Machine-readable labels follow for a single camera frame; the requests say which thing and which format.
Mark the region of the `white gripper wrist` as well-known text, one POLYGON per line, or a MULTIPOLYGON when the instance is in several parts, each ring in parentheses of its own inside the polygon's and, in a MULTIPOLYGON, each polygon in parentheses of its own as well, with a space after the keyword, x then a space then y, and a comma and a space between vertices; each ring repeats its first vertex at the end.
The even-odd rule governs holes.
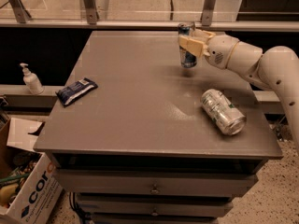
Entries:
POLYGON ((195 29, 192 36, 194 38, 180 35, 178 44, 196 57, 206 56, 207 63, 214 67, 227 68, 230 55, 239 39, 200 29, 195 29))

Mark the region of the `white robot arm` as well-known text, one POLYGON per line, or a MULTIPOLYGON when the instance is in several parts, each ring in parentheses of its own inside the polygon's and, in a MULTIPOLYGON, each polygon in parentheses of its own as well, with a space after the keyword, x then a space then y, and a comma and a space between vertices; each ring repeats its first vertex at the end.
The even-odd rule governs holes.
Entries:
POLYGON ((196 29, 179 35, 178 44, 196 57, 219 69, 228 69, 261 89, 272 90, 281 102, 299 150, 299 58, 285 46, 263 52, 229 35, 196 29))

